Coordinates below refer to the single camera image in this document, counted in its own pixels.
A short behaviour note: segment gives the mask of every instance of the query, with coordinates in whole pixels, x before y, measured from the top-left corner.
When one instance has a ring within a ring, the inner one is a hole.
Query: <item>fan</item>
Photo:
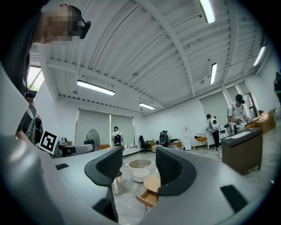
[[[94,151],[99,150],[100,147],[100,136],[96,130],[90,130],[86,136],[85,144],[92,144],[94,146]]]

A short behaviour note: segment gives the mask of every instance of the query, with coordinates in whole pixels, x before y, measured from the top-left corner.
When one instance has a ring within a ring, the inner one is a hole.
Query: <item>tube light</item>
[[[95,91],[99,91],[99,92],[102,92],[102,93],[105,93],[105,94],[109,94],[109,95],[115,94],[114,91],[111,91],[111,90],[106,89],[104,87],[100,87],[100,86],[97,86],[97,85],[94,85],[92,83],[88,83],[88,82],[85,82],[85,81],[82,81],[82,80],[78,80],[77,85],[81,86],[81,87],[89,88],[89,89],[92,89],[92,90],[95,90]]]
[[[208,23],[214,23],[215,22],[215,15],[212,8],[212,5],[209,0],[199,0],[201,7],[203,8],[205,18]]]
[[[211,80],[210,80],[210,84],[213,84],[215,81],[215,77],[216,77],[216,68],[217,68],[217,64],[214,63],[212,64],[212,73],[211,73]]]
[[[147,105],[147,104],[144,104],[144,103],[140,103],[139,104],[140,106],[143,106],[143,107],[145,107],[145,108],[148,108],[148,109],[155,109],[154,107],[152,107],[152,106],[150,106],[150,105]]]
[[[258,58],[256,58],[256,61],[255,61],[255,63],[254,63],[254,66],[258,65],[258,63],[260,62],[260,60],[261,60],[262,57],[263,57],[264,52],[265,52],[265,46],[263,46],[263,47],[260,49]]]

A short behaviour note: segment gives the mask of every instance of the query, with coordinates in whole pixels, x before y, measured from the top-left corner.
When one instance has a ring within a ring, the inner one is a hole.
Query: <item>white corrugated ceiling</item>
[[[259,68],[252,65],[264,44],[264,32],[232,1],[211,0],[216,17],[212,24],[206,22],[198,0],[68,4],[81,9],[92,26],[83,40],[43,50],[45,80],[59,99],[148,113],[149,109],[141,111],[140,102],[162,109]],[[218,67],[210,85],[213,63]],[[78,79],[116,94],[77,87]]]

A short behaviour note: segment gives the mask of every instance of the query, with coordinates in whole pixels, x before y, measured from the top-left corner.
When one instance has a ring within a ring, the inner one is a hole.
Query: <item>office chair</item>
[[[148,150],[148,141],[145,142],[143,136],[140,136],[139,140],[140,140],[140,147],[144,149],[144,153],[146,154]]]

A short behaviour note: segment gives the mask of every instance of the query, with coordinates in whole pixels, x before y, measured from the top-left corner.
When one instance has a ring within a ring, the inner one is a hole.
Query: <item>wooden drawer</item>
[[[153,208],[157,203],[157,194],[151,191],[146,191],[141,196],[136,196],[136,199],[144,205]]]

